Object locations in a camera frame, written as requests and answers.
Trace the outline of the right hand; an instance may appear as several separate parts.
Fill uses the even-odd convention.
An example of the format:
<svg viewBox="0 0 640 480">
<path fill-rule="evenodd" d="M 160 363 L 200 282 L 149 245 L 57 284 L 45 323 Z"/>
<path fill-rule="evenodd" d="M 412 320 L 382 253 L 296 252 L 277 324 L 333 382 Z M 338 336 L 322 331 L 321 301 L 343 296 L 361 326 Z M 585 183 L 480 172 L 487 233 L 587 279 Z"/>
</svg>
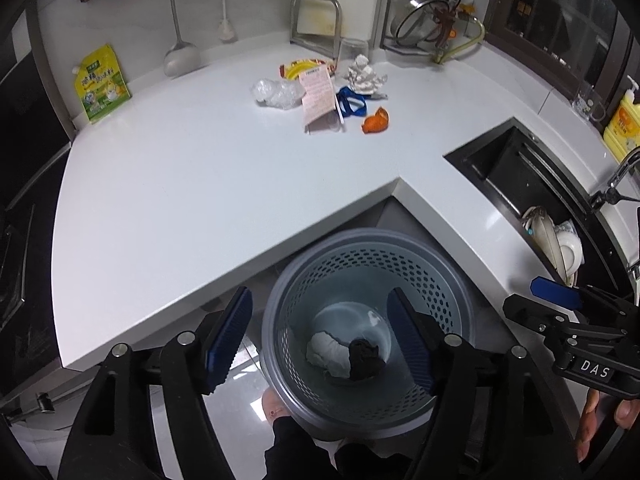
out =
<svg viewBox="0 0 640 480">
<path fill-rule="evenodd" d="M 579 463 L 588 456 L 594 437 L 604 425 L 606 419 L 605 399 L 606 395 L 604 393 L 594 389 L 588 391 L 575 438 L 575 448 Z M 638 399 L 620 401 L 613 414 L 616 425 L 623 430 L 631 430 L 638 418 L 639 408 Z"/>
</svg>

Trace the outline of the left hand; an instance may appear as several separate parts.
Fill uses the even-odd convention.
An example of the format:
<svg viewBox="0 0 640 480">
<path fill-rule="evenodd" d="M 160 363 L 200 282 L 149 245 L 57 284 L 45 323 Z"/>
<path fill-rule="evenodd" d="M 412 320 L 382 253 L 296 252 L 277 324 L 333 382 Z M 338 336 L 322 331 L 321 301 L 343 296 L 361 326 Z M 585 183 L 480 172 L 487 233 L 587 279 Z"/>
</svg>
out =
<svg viewBox="0 0 640 480">
<path fill-rule="evenodd" d="M 291 412 L 273 388 L 266 389 L 262 394 L 262 411 L 270 426 L 272 426 L 278 418 L 291 416 Z"/>
</svg>

